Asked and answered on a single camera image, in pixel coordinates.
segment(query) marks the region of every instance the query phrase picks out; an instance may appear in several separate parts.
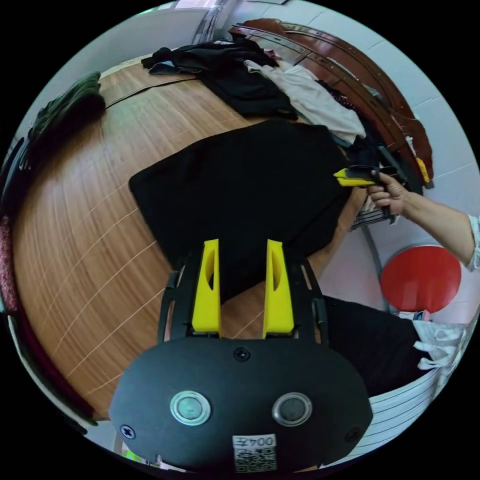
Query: black garment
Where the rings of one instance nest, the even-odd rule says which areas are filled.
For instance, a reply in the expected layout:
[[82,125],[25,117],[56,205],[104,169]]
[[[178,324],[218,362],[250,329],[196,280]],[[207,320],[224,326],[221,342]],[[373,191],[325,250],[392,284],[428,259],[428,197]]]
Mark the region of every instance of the black garment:
[[[153,75],[178,71],[196,74],[208,89],[244,117],[296,120],[297,114],[288,96],[268,78],[251,75],[244,65],[245,60],[261,66],[277,66],[256,42],[247,39],[229,45],[209,42],[176,50],[161,48],[141,62]],[[162,63],[167,61],[174,66]]]
[[214,42],[197,43],[186,45],[170,50],[163,47],[157,50],[151,57],[144,58],[141,64],[146,69],[151,69],[159,62],[172,62],[182,72],[217,72],[235,63],[245,60],[263,66],[278,67],[275,60],[264,53],[259,45],[246,38],[239,39],[229,45],[221,45]]
[[129,181],[174,268],[219,239],[222,301],[265,279],[267,240],[304,255],[328,245],[351,189],[345,157],[321,125],[268,120],[200,140]]
[[363,378],[369,397],[403,387],[425,375],[418,368],[428,353],[410,320],[365,305],[325,297],[330,348]]

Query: pile of clothes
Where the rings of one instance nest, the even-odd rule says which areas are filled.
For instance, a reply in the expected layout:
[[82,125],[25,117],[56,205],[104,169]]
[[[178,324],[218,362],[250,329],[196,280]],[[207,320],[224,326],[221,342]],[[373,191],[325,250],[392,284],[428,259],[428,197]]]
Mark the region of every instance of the pile of clothes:
[[[252,40],[241,37],[174,50],[161,48],[141,63],[151,75],[195,74],[244,117],[300,117],[311,125],[323,125],[351,165],[375,168],[393,161],[408,178],[407,187],[423,194],[420,180],[407,161],[397,153],[385,157],[387,145],[361,108],[308,69],[282,60],[275,51],[262,49]],[[378,97],[378,92],[365,87]]]

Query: red stool seat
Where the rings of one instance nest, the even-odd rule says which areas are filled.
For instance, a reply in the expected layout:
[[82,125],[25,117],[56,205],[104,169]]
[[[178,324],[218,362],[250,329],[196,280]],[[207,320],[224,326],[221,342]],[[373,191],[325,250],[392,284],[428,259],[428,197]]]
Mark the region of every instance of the red stool seat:
[[445,308],[457,295],[460,262],[440,246],[415,246],[393,257],[383,269],[380,287],[387,302],[402,312]]

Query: yellow tab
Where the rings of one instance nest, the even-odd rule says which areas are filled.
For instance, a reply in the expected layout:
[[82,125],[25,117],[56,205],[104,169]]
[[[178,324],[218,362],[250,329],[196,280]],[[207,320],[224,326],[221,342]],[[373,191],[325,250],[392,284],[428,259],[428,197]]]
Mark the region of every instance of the yellow tab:
[[219,241],[204,243],[200,272],[192,316],[193,330],[197,333],[221,333],[220,325],[220,269]]
[[430,182],[430,177],[429,177],[429,173],[427,172],[427,167],[425,166],[424,161],[421,158],[417,157],[416,162],[417,162],[418,166],[420,167],[420,171],[421,171],[421,175],[423,177],[423,180],[425,181],[426,184],[429,183]]
[[293,329],[294,313],[282,242],[268,240],[263,338],[267,334],[289,334]]
[[363,178],[337,178],[337,180],[342,187],[368,187],[375,185],[374,181]]

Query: hand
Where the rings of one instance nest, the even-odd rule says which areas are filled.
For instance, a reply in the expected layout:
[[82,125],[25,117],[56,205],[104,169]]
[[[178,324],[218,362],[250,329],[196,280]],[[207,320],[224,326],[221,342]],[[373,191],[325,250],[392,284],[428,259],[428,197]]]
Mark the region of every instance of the hand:
[[370,198],[377,208],[390,207],[392,215],[401,215],[404,211],[409,191],[402,187],[394,178],[384,173],[380,173],[380,180],[386,185],[386,189],[379,185],[369,186],[367,191]]

